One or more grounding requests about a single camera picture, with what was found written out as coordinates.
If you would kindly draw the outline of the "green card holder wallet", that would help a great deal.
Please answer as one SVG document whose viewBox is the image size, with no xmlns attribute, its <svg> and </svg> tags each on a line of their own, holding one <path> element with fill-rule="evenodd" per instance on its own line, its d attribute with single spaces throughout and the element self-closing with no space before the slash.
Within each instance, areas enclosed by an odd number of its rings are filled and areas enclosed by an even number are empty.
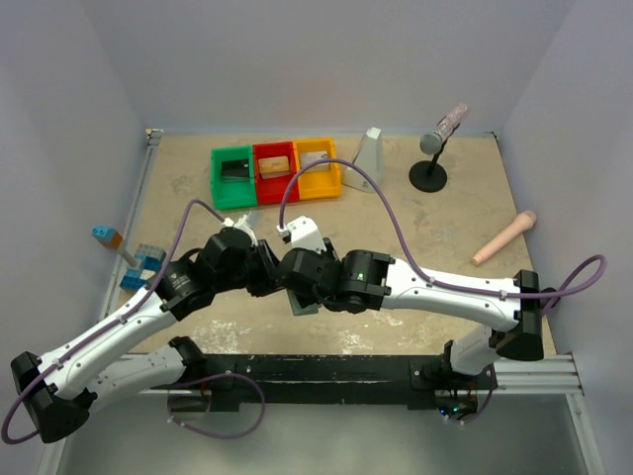
<svg viewBox="0 0 633 475">
<path fill-rule="evenodd" d="M 315 315 L 319 312 L 320 304 L 314 298 L 297 295 L 291 290 L 287 291 L 287 295 L 295 317 Z"/>
</svg>

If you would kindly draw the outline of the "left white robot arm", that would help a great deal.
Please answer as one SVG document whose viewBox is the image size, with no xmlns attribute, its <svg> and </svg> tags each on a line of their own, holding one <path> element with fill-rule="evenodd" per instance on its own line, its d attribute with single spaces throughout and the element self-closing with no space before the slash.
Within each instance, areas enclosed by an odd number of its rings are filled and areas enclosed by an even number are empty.
<svg viewBox="0 0 633 475">
<path fill-rule="evenodd" d="M 131 301 L 73 341 L 43 355 L 25 351 L 11 363 L 17 403 L 24 406 L 44 443 L 83 426 L 91 412 L 128 388 L 193 388 L 209 368 L 189 337 L 175 337 L 154 356 L 121 361 L 149 336 L 210 306 L 223 292 L 244 289 L 253 297 L 279 290 L 279 258 L 264 239 L 226 228 L 202 248 L 167 262 Z"/>
</svg>

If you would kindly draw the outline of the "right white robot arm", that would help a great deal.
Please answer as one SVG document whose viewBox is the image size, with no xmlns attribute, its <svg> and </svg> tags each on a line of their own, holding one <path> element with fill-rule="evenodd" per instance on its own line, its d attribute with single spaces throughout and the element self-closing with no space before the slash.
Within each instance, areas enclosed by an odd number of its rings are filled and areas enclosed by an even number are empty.
<svg viewBox="0 0 633 475">
<path fill-rule="evenodd" d="M 533 362 L 544 357 L 538 277 L 521 271 L 512 279 L 460 276 L 453 289 L 440 286 L 442 272 L 423 279 L 407 262 L 388 254 L 352 250 L 338 259 L 326 252 L 290 250 L 277 268 L 280 284 L 297 309 L 323 306 L 332 312 L 422 310 L 477 323 L 466 336 L 446 343 L 437 377 L 462 388 L 501 358 Z"/>
</svg>

